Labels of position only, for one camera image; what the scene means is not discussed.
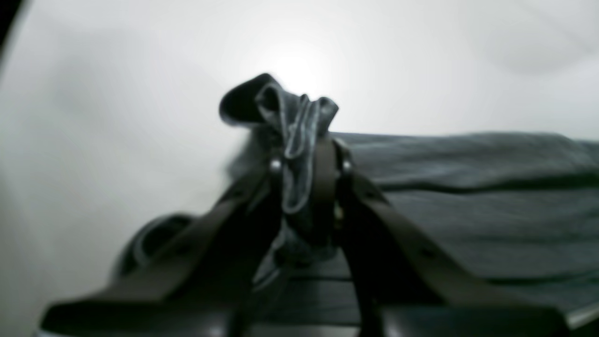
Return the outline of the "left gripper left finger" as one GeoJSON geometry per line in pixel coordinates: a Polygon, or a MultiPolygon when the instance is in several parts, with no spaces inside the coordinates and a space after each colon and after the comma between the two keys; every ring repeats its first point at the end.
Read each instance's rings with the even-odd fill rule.
{"type": "Polygon", "coordinates": [[[241,337],[253,276],[280,226],[281,160],[259,165],[152,260],[100,292],[51,306],[52,337],[241,337]]]}

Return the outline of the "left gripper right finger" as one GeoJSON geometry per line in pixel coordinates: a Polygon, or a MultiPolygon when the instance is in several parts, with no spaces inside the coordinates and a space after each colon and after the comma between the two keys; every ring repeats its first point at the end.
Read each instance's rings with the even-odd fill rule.
{"type": "Polygon", "coordinates": [[[567,337],[554,308],[509,296],[475,277],[393,209],[325,137],[314,150],[312,201],[349,264],[360,337],[567,337]]]}

